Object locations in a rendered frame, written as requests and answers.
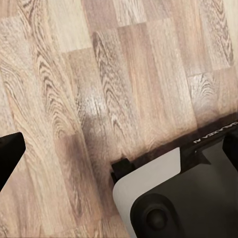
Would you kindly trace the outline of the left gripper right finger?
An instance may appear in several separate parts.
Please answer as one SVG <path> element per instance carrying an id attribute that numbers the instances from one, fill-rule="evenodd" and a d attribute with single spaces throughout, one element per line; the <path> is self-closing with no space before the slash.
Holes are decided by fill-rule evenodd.
<path id="1" fill-rule="evenodd" d="M 238 134 L 227 132 L 222 149 L 238 172 Z"/>

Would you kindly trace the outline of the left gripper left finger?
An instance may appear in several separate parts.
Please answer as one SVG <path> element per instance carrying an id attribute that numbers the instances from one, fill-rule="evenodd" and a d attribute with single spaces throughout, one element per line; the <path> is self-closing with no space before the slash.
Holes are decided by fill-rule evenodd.
<path id="1" fill-rule="evenodd" d="M 0 137 L 0 191 L 26 151 L 21 132 Z"/>

